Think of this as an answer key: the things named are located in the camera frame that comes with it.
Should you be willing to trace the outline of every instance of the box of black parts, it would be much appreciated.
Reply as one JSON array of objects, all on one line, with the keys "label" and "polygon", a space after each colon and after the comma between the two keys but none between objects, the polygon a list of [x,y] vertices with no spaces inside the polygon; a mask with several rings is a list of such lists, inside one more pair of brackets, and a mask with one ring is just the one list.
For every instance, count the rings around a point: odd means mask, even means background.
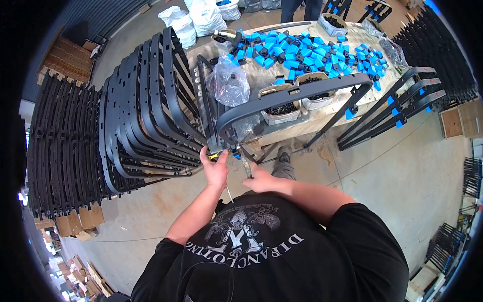
[{"label": "box of black parts", "polygon": [[347,23],[336,14],[320,14],[317,24],[320,25],[331,37],[345,36]]}]

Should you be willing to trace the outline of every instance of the concrete floor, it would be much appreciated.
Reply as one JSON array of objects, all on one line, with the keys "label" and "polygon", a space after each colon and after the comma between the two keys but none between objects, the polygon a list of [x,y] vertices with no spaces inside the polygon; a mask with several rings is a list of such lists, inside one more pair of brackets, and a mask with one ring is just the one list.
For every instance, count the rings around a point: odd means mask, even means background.
[{"label": "concrete floor", "polygon": [[[395,9],[382,26],[394,35],[398,23],[406,22],[406,10],[396,0],[389,3]],[[162,31],[164,23],[157,14],[169,5],[185,7],[180,0],[159,2],[114,36],[97,64],[93,82],[98,88],[135,46]],[[365,5],[362,0],[353,1],[347,20],[357,21]],[[296,13],[295,20],[302,18],[303,10]],[[248,24],[258,27],[279,21],[280,10],[261,11],[244,14],[229,27],[248,29]],[[206,41],[199,39],[197,46]],[[332,128],[310,151],[293,155],[298,180],[336,187],[367,205],[392,231],[413,271],[422,263],[428,241],[438,226],[443,222],[456,223],[462,162],[471,155],[469,140],[462,137],[444,140],[438,115],[423,112],[401,129],[391,129],[340,152],[335,137],[344,127]],[[244,170],[233,157],[228,164],[228,186],[232,195],[238,196],[246,191],[240,185]],[[271,171],[273,165],[271,162],[263,167]],[[99,235],[85,242],[63,238],[63,250],[68,257],[78,254],[83,261],[93,262],[115,290],[129,294],[156,244],[205,183],[204,173],[200,172],[105,201],[102,208],[106,222],[98,227]],[[226,192],[222,198],[229,200]]]}]

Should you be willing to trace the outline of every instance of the person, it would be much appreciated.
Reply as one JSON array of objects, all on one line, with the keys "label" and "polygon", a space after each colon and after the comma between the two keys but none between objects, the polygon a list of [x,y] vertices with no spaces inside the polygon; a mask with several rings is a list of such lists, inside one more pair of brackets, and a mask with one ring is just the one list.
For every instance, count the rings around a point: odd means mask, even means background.
[{"label": "person", "polygon": [[294,21],[295,10],[305,2],[304,21],[317,21],[322,10],[324,0],[282,0],[282,20],[280,23]]},{"label": "person", "polygon": [[403,301],[404,254],[384,222],[343,192],[299,182],[290,150],[212,219],[228,153],[200,153],[207,185],[156,246],[132,302]]}]

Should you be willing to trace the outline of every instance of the workbench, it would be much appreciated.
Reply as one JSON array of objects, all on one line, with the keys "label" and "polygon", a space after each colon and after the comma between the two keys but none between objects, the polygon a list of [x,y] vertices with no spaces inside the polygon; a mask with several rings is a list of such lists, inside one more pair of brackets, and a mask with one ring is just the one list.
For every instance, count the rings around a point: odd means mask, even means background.
[{"label": "workbench", "polygon": [[[277,29],[277,31],[288,30],[291,35],[299,35],[304,30],[308,31],[311,36],[321,37],[325,43],[332,41],[337,43],[337,37],[329,37],[326,31],[317,24],[317,21],[306,22],[306,25],[294,26],[300,22],[286,23],[286,27],[283,29]],[[344,45],[350,46],[350,54],[355,55],[355,48],[360,46],[361,43],[366,43],[369,46],[374,47],[376,50],[382,50],[379,45],[378,37],[370,36],[369,33],[359,23],[347,22],[348,33],[346,35],[348,41],[344,42]],[[265,26],[251,30],[244,31],[245,34],[252,34],[256,31],[263,31],[274,27]],[[187,52],[189,67],[191,71],[197,71],[197,55],[201,54],[208,60],[219,56],[218,49],[214,46],[213,42],[209,42],[203,46],[192,49]],[[268,70],[258,65],[253,59],[247,58],[247,63],[240,66],[246,73],[249,85],[250,85],[250,100],[258,97],[260,89],[273,85],[276,80],[275,76],[284,75],[288,78],[289,70],[284,68],[282,64],[275,63]],[[359,111],[355,117],[350,120],[346,120],[345,117],[341,118],[336,125],[342,125],[345,123],[354,122],[361,115],[369,110],[369,108],[379,100],[385,92],[401,77],[394,65],[387,60],[388,69],[386,75],[379,80],[381,84],[381,91],[377,91],[375,87],[365,94],[365,96],[357,103]],[[209,74],[209,69],[205,68],[205,74]],[[253,151],[260,151],[262,147],[274,144],[280,141],[284,141],[290,138],[294,138],[303,134],[319,131],[322,127],[333,117],[333,115],[343,106],[343,104],[350,98],[351,88],[339,89],[336,91],[332,102],[323,108],[309,111],[306,115],[301,115],[297,120],[285,122],[278,125],[269,126],[263,119],[260,113],[244,118],[233,124],[233,128],[236,130],[239,142],[245,146],[249,146]],[[208,142],[210,151],[219,151],[219,147]]]}]

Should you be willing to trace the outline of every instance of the screwdriver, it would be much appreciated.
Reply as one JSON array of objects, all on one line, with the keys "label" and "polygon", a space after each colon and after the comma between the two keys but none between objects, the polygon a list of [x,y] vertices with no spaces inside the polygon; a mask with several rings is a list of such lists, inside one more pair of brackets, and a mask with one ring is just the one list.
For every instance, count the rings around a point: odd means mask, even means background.
[{"label": "screwdriver", "polygon": [[[212,162],[217,162],[221,152],[222,151],[219,151],[219,152],[216,152],[215,154],[208,156],[208,159]],[[231,196],[230,189],[228,188],[228,184],[227,184],[227,192],[228,192],[228,196],[230,196],[231,202],[233,202],[233,197]]]}]

